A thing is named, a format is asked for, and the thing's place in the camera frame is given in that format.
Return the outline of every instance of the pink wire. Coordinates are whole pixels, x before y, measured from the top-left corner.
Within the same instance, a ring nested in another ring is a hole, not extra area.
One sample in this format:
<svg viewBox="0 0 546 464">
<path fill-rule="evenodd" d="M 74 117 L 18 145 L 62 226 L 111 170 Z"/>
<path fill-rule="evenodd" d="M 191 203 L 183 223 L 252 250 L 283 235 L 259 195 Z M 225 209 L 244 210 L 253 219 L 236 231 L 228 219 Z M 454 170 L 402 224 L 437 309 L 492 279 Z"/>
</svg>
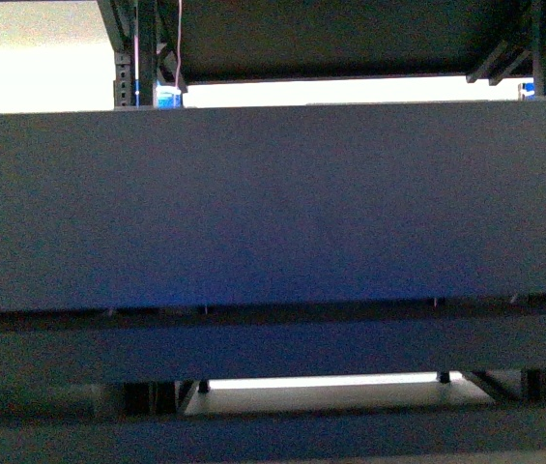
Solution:
<svg viewBox="0 0 546 464">
<path fill-rule="evenodd" d="M 176 82 L 174 87 L 178 89 L 178 77 L 180 76 L 180 66 L 182 57 L 180 52 L 181 41 L 183 38 L 183 0 L 178 0 L 178 40 L 176 41 Z"/>
</svg>

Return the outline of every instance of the dark metal frame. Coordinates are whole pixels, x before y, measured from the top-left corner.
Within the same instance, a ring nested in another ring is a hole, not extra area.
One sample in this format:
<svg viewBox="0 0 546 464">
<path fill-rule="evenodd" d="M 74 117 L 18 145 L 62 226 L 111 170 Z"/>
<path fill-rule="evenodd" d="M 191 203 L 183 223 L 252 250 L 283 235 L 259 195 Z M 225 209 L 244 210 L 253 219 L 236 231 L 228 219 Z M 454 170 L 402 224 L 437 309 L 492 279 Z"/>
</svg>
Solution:
<svg viewBox="0 0 546 464">
<path fill-rule="evenodd" d="M 172 83 L 177 71 L 174 14 L 158 0 L 98 0 L 107 36 L 115 52 L 116 107 L 152 106 L 157 80 Z M 135 63 L 139 76 L 135 75 Z M 187 91 L 179 76 L 179 88 Z"/>
<path fill-rule="evenodd" d="M 520 2 L 519 17 L 467 75 L 467 81 L 489 79 L 490 85 L 498 85 L 530 56 L 535 94 L 546 97 L 546 0 Z"/>
</svg>

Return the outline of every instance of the horizontal slat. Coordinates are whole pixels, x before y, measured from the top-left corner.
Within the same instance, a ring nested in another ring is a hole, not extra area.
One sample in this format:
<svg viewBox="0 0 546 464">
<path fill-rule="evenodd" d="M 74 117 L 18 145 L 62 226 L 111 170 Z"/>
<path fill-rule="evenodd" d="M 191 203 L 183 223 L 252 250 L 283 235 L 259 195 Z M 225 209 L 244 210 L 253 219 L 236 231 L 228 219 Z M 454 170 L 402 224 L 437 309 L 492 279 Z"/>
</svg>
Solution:
<svg viewBox="0 0 546 464">
<path fill-rule="evenodd" d="M 0 332 L 0 386 L 546 367 L 546 313 L 453 313 L 294 324 L 291 312 L 245 324 L 133 317 Z"/>
<path fill-rule="evenodd" d="M 546 293 L 546 101 L 0 115 L 0 310 Z"/>
<path fill-rule="evenodd" d="M 0 462 L 332 459 L 546 450 L 546 406 L 0 428 Z"/>
</svg>

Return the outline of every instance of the cable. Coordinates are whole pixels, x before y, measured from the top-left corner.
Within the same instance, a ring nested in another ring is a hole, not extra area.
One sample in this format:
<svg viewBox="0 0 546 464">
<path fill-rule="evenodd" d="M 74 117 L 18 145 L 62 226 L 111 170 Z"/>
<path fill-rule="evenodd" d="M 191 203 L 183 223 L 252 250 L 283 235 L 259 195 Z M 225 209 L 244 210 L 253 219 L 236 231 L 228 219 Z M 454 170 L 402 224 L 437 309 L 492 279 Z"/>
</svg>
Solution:
<svg viewBox="0 0 546 464">
<path fill-rule="evenodd" d="M 183 39 L 183 0 L 178 0 L 178 40 L 176 41 L 176 81 L 174 82 L 174 87 L 178 89 L 179 76 L 180 76 L 180 67 L 183 64 L 181 56 L 181 42 Z"/>
</svg>

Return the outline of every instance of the perforated metal post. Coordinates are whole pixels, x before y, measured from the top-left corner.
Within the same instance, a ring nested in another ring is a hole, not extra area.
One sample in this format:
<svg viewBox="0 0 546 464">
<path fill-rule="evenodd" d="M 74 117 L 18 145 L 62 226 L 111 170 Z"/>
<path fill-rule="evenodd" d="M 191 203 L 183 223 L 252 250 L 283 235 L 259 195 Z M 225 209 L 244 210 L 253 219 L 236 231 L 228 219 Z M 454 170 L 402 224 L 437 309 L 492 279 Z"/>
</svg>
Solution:
<svg viewBox="0 0 546 464">
<path fill-rule="evenodd" d="M 546 0 L 532 0 L 532 75 L 534 94 L 546 97 Z"/>
</svg>

